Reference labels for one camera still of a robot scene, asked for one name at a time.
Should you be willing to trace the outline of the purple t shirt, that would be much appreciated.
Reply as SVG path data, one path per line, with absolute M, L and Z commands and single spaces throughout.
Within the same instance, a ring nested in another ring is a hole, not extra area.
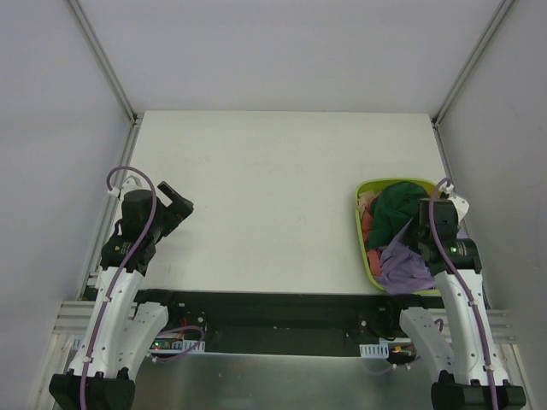
M 433 264 L 433 272 L 441 272 L 447 266 L 431 237 L 424 242 L 426 259 L 419 247 L 419 226 L 415 220 L 407 223 L 380 254 L 380 276 L 377 281 L 390 295 L 411 294 L 426 290 L 436 290 L 434 276 L 428 262 Z M 443 243 L 444 252 L 458 269 L 474 269 L 478 251 L 468 239 L 456 239 Z

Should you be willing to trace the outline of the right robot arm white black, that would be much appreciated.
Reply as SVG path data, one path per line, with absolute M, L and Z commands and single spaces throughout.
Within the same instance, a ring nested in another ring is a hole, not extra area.
M 479 251 L 458 231 L 451 200 L 421 201 L 414 234 L 442 298 L 450 335 L 442 335 L 423 307 L 391 310 L 385 328 L 394 337 L 407 335 L 414 344 L 432 380 L 433 408 L 522 409 L 525 390 L 510 382 L 491 332 Z

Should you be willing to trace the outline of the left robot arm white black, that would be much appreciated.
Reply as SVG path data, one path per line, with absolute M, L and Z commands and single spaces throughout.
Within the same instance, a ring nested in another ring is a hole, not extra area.
M 121 217 L 101 251 L 97 296 L 84 338 L 49 392 L 62 409 L 128 409 L 135 378 L 160 331 L 174 331 L 180 311 L 167 302 L 135 302 L 157 244 L 193 211 L 166 182 L 123 190 Z

